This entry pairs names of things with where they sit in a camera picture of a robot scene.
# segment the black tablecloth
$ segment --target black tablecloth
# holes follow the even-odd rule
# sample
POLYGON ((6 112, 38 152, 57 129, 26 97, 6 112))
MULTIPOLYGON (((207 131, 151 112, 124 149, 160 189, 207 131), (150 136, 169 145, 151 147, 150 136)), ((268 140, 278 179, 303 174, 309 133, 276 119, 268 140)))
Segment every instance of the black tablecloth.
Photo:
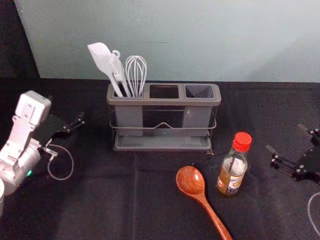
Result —
MULTIPOLYGON (((43 159, 34 174, 5 198, 1 239, 186 240, 220 239, 207 213, 176 187, 176 173, 194 164, 206 180, 209 203, 234 239, 316 239, 307 202, 320 190, 270 167, 270 144, 296 161, 312 146, 296 125, 319 127, 320 86, 312 83, 218 83, 222 103, 213 133, 215 156, 203 152, 114 152, 106 103, 108 81, 0 80, 0 144, 8 139, 18 98, 27 90, 53 95, 51 112, 66 121, 82 110, 85 126, 55 143, 74 157, 73 176, 56 181, 43 159), (216 190, 222 159, 233 136, 253 137, 239 193, 216 190)), ((68 172, 66 162, 55 162, 68 172)), ((320 226, 320 200, 312 204, 320 226)))

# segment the wire whisk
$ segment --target wire whisk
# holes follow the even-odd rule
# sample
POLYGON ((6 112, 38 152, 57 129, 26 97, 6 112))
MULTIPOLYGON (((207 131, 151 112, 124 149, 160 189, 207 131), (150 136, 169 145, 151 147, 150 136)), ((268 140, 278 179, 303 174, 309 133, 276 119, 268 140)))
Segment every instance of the wire whisk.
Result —
POLYGON ((142 97, 146 78, 147 63, 142 56, 129 56, 125 61, 125 75, 133 97, 142 97))

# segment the bottle label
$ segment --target bottle label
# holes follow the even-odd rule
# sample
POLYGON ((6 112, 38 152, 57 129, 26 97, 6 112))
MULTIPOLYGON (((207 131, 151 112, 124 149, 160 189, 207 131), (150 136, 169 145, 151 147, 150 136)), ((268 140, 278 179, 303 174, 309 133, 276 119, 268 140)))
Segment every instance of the bottle label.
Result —
POLYGON ((217 181, 217 188, 225 195, 232 195, 238 192, 245 174, 235 176, 228 173, 223 167, 217 181))

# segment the spoon bowl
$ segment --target spoon bowl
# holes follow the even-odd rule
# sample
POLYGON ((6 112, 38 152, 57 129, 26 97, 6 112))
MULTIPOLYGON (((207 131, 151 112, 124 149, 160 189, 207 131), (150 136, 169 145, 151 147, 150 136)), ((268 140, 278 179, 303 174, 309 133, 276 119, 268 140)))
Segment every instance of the spoon bowl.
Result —
POLYGON ((197 200, 205 208, 221 238, 223 240, 232 240, 230 233, 206 199, 205 179, 200 171, 193 166, 185 166, 177 172, 175 180, 181 192, 197 200))

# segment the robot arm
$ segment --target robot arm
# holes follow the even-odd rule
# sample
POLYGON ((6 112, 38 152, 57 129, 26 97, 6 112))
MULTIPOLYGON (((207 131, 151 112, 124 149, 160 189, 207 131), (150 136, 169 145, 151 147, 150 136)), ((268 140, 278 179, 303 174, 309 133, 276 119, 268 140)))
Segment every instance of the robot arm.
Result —
POLYGON ((0 216, 3 197, 12 194, 23 182, 28 172, 41 159, 41 151, 58 154, 47 148, 47 143, 56 134, 68 135, 79 128, 84 113, 76 121, 66 124, 49 114, 51 101, 34 91, 23 93, 12 117, 13 127, 5 145, 0 151, 0 216))

